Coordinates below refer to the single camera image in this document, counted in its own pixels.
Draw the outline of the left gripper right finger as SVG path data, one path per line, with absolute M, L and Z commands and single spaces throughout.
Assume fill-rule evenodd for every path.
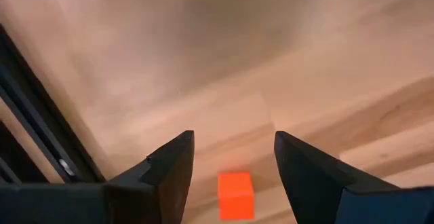
M 335 224 L 347 187 L 358 193 L 399 189 L 284 131 L 275 133 L 274 154 L 298 224 Z

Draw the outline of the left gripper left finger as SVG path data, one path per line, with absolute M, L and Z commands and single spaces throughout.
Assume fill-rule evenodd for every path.
M 104 185 L 109 224 L 181 224 L 195 138 L 186 130 Z

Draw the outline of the red wooden cube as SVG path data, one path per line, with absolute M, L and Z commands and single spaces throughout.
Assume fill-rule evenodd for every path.
M 218 175 L 218 206 L 223 221 L 254 218 L 254 189 L 249 172 Z

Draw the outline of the black aluminium table frame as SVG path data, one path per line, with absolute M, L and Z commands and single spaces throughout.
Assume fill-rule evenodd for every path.
M 0 97 L 66 183 L 105 178 L 0 24 Z

